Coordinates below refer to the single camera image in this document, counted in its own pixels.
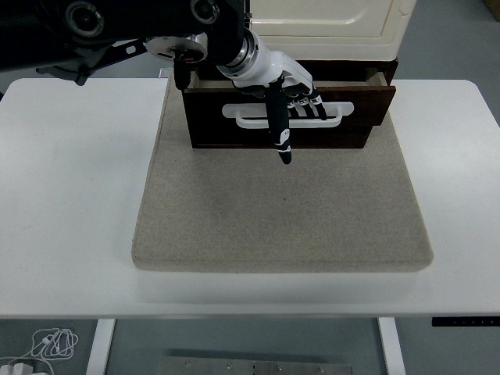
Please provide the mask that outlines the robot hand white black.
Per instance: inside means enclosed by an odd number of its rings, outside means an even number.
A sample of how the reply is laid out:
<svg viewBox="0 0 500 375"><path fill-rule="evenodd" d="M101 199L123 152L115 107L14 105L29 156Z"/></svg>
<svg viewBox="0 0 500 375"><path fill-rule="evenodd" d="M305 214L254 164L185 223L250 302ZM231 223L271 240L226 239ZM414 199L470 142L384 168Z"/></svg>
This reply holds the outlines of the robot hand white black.
<svg viewBox="0 0 500 375"><path fill-rule="evenodd" d="M300 106L308 118L327 119L312 75L281 51L270 51L255 33L245 32L240 52L217 69L242 93L262 98L271 141L283 164L291 163L289 116Z"/></svg>

